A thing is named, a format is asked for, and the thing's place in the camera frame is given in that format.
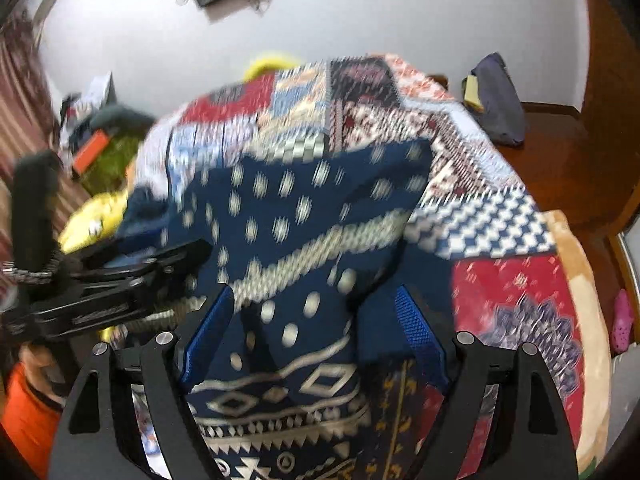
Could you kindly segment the orange sleeved left forearm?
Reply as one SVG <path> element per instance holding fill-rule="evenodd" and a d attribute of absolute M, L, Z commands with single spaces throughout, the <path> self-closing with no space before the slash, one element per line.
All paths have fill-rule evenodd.
<path fill-rule="evenodd" d="M 1 423 L 17 452 L 38 479 L 47 478 L 62 406 L 39 392 L 16 364 L 9 378 Z"/>

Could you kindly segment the person's left hand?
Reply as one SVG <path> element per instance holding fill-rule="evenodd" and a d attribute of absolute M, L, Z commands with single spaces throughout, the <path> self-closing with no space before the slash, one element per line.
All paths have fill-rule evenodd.
<path fill-rule="evenodd" d="M 66 403 L 66 397 L 58 396 L 50 381 L 50 375 L 58 364 L 48 348 L 38 344 L 23 344 L 20 349 L 20 362 L 32 388 L 56 404 L 63 406 Z"/>

